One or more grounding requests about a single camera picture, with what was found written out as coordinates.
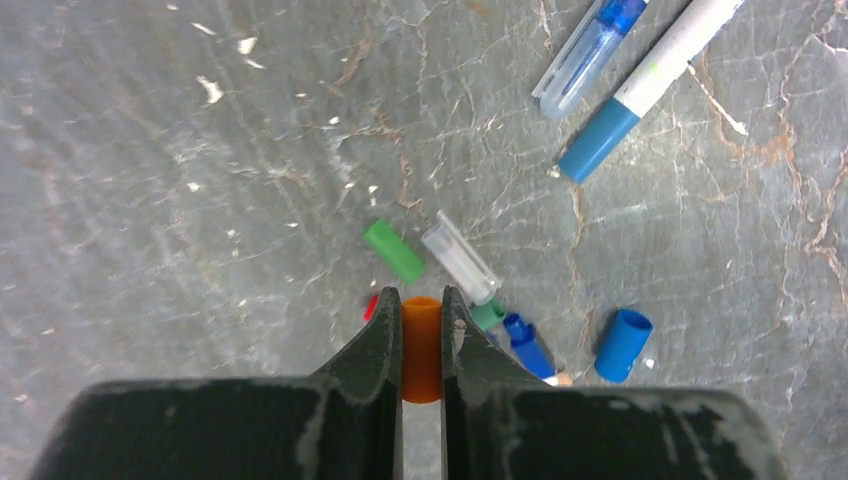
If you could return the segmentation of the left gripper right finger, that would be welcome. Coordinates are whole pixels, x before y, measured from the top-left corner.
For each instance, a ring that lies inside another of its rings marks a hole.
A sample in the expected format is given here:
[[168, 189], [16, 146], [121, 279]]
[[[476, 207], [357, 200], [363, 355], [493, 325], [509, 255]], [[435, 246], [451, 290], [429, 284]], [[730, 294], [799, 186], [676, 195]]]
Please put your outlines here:
[[447, 479], [783, 479], [766, 425], [720, 390], [554, 387], [521, 367], [443, 292]]

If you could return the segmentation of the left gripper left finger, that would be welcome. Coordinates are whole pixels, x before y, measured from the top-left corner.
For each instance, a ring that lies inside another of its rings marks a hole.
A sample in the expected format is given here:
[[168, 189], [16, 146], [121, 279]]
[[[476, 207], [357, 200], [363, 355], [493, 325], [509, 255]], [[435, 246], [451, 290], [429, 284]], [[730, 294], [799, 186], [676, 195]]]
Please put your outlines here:
[[34, 479], [397, 479], [401, 300], [314, 373], [111, 381], [53, 428]]

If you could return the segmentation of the dark blue marker cap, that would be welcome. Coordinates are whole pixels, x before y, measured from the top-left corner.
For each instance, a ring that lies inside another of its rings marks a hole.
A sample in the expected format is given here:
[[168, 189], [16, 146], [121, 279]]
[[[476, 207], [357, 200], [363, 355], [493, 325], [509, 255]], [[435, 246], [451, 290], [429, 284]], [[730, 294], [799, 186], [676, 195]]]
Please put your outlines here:
[[543, 347], [535, 327], [518, 313], [509, 313], [502, 322], [510, 347], [521, 365], [551, 386], [559, 386], [557, 369]]

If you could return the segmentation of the red marker cap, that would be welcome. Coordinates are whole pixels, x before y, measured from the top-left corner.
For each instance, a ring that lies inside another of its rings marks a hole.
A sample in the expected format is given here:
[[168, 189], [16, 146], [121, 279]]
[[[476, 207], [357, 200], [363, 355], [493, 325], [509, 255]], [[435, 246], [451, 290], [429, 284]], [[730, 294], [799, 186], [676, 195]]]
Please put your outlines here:
[[371, 299], [369, 300], [369, 302], [368, 302], [368, 304], [367, 304], [367, 306], [364, 310], [364, 313], [363, 313], [363, 321], [364, 322], [369, 322], [371, 320], [371, 318], [374, 314], [374, 311], [376, 309], [378, 300], [379, 300], [378, 295], [373, 295], [371, 297]]

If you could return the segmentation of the orange marker cap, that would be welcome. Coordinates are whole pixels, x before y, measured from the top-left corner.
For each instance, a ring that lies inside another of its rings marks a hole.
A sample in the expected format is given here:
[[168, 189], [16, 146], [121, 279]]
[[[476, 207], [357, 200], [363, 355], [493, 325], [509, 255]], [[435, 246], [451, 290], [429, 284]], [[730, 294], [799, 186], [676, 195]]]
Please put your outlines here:
[[441, 399], [441, 310], [432, 297], [413, 297], [402, 303], [402, 396], [413, 404]]

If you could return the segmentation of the light green marker cap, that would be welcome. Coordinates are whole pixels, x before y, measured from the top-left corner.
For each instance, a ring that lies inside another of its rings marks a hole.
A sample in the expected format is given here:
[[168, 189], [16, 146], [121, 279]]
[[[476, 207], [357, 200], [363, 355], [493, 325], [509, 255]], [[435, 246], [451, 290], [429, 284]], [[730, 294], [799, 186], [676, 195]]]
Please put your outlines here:
[[404, 282], [412, 284], [424, 273], [424, 262], [385, 219], [367, 227], [363, 239]]

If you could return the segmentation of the light blue cap marker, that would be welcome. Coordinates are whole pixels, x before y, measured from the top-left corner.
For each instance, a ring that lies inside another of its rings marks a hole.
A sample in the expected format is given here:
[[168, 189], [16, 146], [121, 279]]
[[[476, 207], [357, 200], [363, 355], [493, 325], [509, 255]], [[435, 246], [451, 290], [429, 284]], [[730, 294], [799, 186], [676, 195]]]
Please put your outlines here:
[[584, 182], [742, 5], [742, 0], [689, 2], [567, 148], [559, 171], [577, 184]]

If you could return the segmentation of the peach marker cap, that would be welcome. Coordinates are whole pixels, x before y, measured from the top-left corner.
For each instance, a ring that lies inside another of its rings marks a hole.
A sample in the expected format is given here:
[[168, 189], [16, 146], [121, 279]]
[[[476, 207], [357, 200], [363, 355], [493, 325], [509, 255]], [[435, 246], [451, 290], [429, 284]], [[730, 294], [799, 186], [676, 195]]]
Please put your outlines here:
[[573, 378], [568, 372], [559, 372], [552, 379], [552, 385], [560, 388], [569, 387], [573, 384]]

